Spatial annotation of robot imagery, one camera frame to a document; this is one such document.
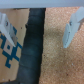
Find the white plastic piece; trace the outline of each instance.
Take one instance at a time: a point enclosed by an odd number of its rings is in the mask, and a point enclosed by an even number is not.
[[[8,41],[15,47],[16,45],[16,38],[13,30],[13,26],[10,24],[7,15],[6,14],[1,14],[1,19],[0,19],[0,31],[6,36]]]
[[[47,8],[84,6],[84,0],[0,0],[0,8]]]
[[[84,7],[80,7],[79,10],[71,15],[69,24],[66,25],[63,36],[63,47],[67,48],[71,43],[75,33],[80,29],[82,21],[84,19]]]

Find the beige surface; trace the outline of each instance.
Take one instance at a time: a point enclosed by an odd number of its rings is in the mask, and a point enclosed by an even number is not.
[[[44,53],[40,84],[84,84],[84,26],[70,46],[62,37],[74,8],[48,8],[45,17]]]
[[[28,20],[28,14],[29,10],[28,9],[22,9],[22,10],[13,10],[13,9],[0,9],[0,12],[6,13],[8,16],[8,19],[10,23],[17,29],[17,38],[18,42],[23,45],[24,41],[24,36],[25,36],[25,24],[27,23]],[[11,64],[11,68],[7,68],[5,66],[6,63],[6,57],[2,55],[2,49],[0,48],[0,82],[5,82],[5,81],[12,81],[16,79],[17,75],[17,70],[18,70],[18,61],[13,59],[9,63]],[[21,49],[17,49],[16,56],[20,58],[21,56]]]

